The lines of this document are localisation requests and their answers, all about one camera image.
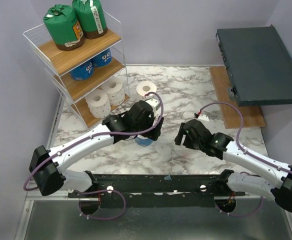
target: cable connector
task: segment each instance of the cable connector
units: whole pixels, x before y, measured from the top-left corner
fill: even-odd
[[[199,111],[198,113],[194,113],[194,116],[196,119],[198,119],[198,117],[202,114],[202,111]]]

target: blue packaging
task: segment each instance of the blue packaging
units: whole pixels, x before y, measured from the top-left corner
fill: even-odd
[[[140,146],[147,147],[147,146],[151,145],[154,141],[147,138],[147,137],[143,137],[143,136],[138,135],[135,138],[135,142]]]
[[[72,79],[76,81],[81,81],[88,79],[94,72],[94,66],[92,60],[84,62],[82,65],[76,67],[70,71]]]
[[[100,54],[93,57],[91,61],[95,67],[106,66],[107,64],[109,64],[112,61],[111,50],[107,49],[107,50],[101,52]]]

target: label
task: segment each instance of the label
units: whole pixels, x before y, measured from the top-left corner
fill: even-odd
[[[94,16],[98,33],[102,34],[104,32],[104,30],[103,30],[102,23],[101,23],[101,20],[100,20],[100,15],[99,15],[99,13],[97,11],[97,7],[93,6],[93,7],[90,8],[90,10],[92,12],[92,15]]]
[[[82,27],[80,25],[80,22],[77,21],[76,24],[72,27],[72,29],[74,30],[74,33],[76,35],[76,38],[79,40],[82,38],[82,36],[84,35],[84,32],[82,30]]]
[[[206,121],[206,122],[210,121],[209,117],[205,114],[200,114],[199,117],[197,118],[197,120],[202,120],[202,121]]]

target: paper towel roll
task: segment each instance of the paper towel roll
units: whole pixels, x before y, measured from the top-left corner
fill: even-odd
[[[147,94],[149,92],[155,92],[156,93],[157,87],[151,81],[142,81],[137,85],[136,91],[137,91],[137,94],[138,94],[137,101],[139,101],[139,100],[144,100],[145,99],[145,94]]]
[[[122,80],[118,77],[111,77],[107,82],[101,85],[101,89],[107,93],[110,105],[118,106],[123,103],[125,92]]]
[[[91,114],[97,119],[106,118],[111,113],[111,104],[107,93],[103,90],[96,89],[86,97]]]

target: white wire rack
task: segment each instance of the white wire rack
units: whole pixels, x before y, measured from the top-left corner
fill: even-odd
[[[127,69],[126,69],[126,61],[125,61],[125,55],[124,55],[124,45],[123,45],[123,32],[122,32],[122,25],[121,22],[118,21],[116,18],[108,14],[107,12],[104,12],[105,16],[105,21],[107,28],[111,30],[113,33],[117,34],[120,36],[120,39],[113,42],[113,44],[110,44],[106,49],[110,48],[111,55],[113,59],[116,59],[118,62],[120,62],[123,66],[124,69],[121,71],[125,71],[125,76],[126,76],[126,81],[123,82],[125,93],[130,96],[130,91],[129,91],[129,83],[128,83],[128,76],[127,76]],[[73,113],[78,116],[82,122],[87,126],[85,123],[85,120],[82,117],[81,111],[77,107],[77,103],[82,100],[85,96],[87,96],[89,93],[91,93],[93,90],[96,88],[100,87],[103,83],[105,83],[108,79],[111,77],[108,77],[107,79],[103,80],[101,83],[94,85],[92,89],[89,89],[85,91],[85,93],[80,96],[76,97],[75,100],[71,96],[67,84],[63,81],[63,76],[65,74],[68,74],[69,71],[75,69],[79,65],[81,65],[83,62],[79,62],[78,64],[75,64],[72,66],[70,69],[68,69],[66,72],[63,72],[62,74],[59,74],[57,71],[57,68],[54,66],[53,62],[51,59],[45,55],[43,51],[41,51],[40,47],[49,41],[52,40],[51,35],[49,34],[46,26],[44,24],[38,25],[32,29],[29,29],[23,33],[25,38],[27,39],[30,47],[32,50],[35,52],[35,54],[38,56],[40,59],[40,62],[42,63],[45,72],[47,73],[47,76],[49,79],[54,83],[56,86],[58,92],[62,95],[62,97],[65,100],[65,103],[70,106],[70,109],[73,111]],[[93,55],[89,56],[89,58],[85,59],[85,61],[88,61],[104,51],[105,49],[101,49],[99,52],[95,52]]]

